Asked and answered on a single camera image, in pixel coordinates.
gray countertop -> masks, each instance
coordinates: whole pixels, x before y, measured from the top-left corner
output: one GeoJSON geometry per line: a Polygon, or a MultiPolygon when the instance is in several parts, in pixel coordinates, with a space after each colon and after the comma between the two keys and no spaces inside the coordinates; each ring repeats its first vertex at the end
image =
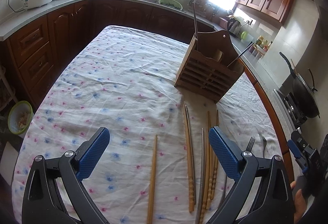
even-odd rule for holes
{"type": "MultiPolygon", "coordinates": [[[[48,3],[47,5],[44,5],[40,8],[34,8],[30,10],[25,10],[22,12],[19,12],[15,14],[13,17],[5,21],[0,25],[0,41],[6,40],[9,36],[11,36],[13,33],[15,33],[17,30],[22,28],[24,25],[30,23],[31,21],[51,12],[58,8],[67,6],[72,3],[76,3],[78,1],[82,0],[53,0],[52,2],[48,3]]],[[[178,14],[181,14],[185,17],[189,17],[193,19],[192,12],[184,12],[179,11],[170,7],[166,7],[157,3],[149,2],[146,0],[125,0],[125,1],[131,1],[131,2],[138,2],[145,5],[150,5],[153,7],[158,7],[162,9],[166,9],[171,12],[175,12],[178,14]]],[[[223,30],[222,27],[220,27],[218,24],[212,23],[209,20],[206,20],[203,17],[197,16],[197,20],[199,22],[202,22],[206,25],[208,25],[211,28],[214,28],[216,31],[223,30]]],[[[243,44],[240,40],[231,37],[231,41],[233,46],[235,47],[237,52],[243,51],[247,45],[243,44]]],[[[254,74],[256,79],[258,80],[259,84],[265,91],[266,95],[268,96],[268,99],[270,100],[273,109],[275,110],[278,119],[281,123],[282,129],[285,133],[286,139],[289,140],[291,136],[290,128],[288,127],[288,117],[284,111],[281,110],[279,107],[279,104],[277,100],[275,99],[275,95],[273,93],[273,89],[278,87],[270,77],[270,75],[265,71],[265,69],[261,66],[261,64],[257,61],[257,59],[248,51],[242,56],[242,60],[245,62],[245,64],[249,67],[251,72],[254,74]]],[[[294,165],[294,174],[297,176],[299,173],[297,172],[298,166],[296,164],[294,165]]]]}
{"type": "MultiPolygon", "coordinates": [[[[37,19],[49,12],[52,12],[56,9],[59,9],[61,7],[64,7],[69,4],[79,2],[79,1],[82,1],[82,0],[53,0],[52,2],[50,2],[46,5],[43,5],[42,7],[25,10],[25,11],[16,13],[15,15],[13,15],[13,17],[11,17],[10,19],[8,19],[7,21],[5,21],[4,23],[2,23],[0,25],[0,41],[6,40],[17,30],[22,28],[24,25],[34,21],[35,19],[37,19]]],[[[160,5],[158,3],[146,1],[146,0],[125,0],[125,1],[138,2],[141,4],[150,5],[153,7],[158,7],[158,8],[162,8],[162,9],[165,9],[165,10],[168,10],[171,12],[175,12],[175,13],[181,14],[186,17],[194,18],[193,14],[191,12],[179,11],[179,10],[176,10],[176,9],[164,6],[164,5],[160,5]]],[[[222,28],[220,26],[209,22],[208,20],[206,20],[203,17],[197,17],[197,20],[199,22],[202,22],[202,23],[208,25],[211,28],[214,28],[216,31],[222,30],[222,28]]]]}

white tablecloth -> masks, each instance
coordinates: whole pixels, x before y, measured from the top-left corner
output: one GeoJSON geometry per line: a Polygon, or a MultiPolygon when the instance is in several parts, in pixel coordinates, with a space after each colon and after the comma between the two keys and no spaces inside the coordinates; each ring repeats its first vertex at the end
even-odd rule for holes
{"type": "MultiPolygon", "coordinates": [[[[14,214],[21,221],[25,183],[36,155],[60,157],[76,150],[99,127],[110,131],[110,144],[88,179],[91,198],[110,223],[145,223],[154,135],[158,157],[153,223],[194,223],[188,211],[188,181],[183,103],[188,105],[194,145],[197,199],[201,164],[201,128],[206,112],[215,125],[245,150],[251,136],[253,153],[281,155],[265,108],[245,74],[216,105],[200,95],[175,88],[176,72],[187,45],[136,29],[106,27],[64,70],[37,110],[25,136],[12,185],[14,214]]],[[[215,198],[204,220],[218,207],[224,172],[219,167],[215,198]]],[[[59,189],[63,184],[58,181],[59,189]]],[[[233,185],[228,179],[227,192],[233,185]]],[[[252,203],[252,190],[242,214],[252,203]]],[[[63,200],[77,217],[67,194],[63,200]]]]}

gas stove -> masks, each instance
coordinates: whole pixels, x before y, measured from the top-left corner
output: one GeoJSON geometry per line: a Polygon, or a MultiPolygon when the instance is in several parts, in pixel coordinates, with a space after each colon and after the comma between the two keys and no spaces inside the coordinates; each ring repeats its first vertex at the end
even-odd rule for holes
{"type": "Polygon", "coordinates": [[[273,93],[276,95],[277,100],[280,102],[280,108],[283,108],[288,116],[289,128],[291,131],[298,129],[303,123],[306,122],[307,117],[300,110],[297,102],[292,93],[284,95],[280,90],[274,89],[273,93]]]}

human hand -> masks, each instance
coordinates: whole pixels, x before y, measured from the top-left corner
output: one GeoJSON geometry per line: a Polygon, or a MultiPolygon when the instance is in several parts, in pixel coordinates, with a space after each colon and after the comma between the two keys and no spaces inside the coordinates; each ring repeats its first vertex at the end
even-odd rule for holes
{"type": "MultiPolygon", "coordinates": [[[[296,181],[293,181],[290,184],[291,189],[293,190],[295,188],[296,181]]],[[[302,195],[302,190],[299,189],[295,195],[295,213],[294,213],[294,224],[296,224],[303,216],[303,214],[306,211],[306,201],[302,195]]]]}

green bowl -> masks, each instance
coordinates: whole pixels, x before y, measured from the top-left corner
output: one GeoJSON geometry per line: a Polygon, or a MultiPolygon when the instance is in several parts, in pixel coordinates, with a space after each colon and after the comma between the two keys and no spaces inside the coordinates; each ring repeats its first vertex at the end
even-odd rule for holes
{"type": "Polygon", "coordinates": [[[159,0],[159,4],[162,4],[164,6],[168,6],[177,10],[182,10],[182,5],[177,2],[176,0],[159,0]]]}

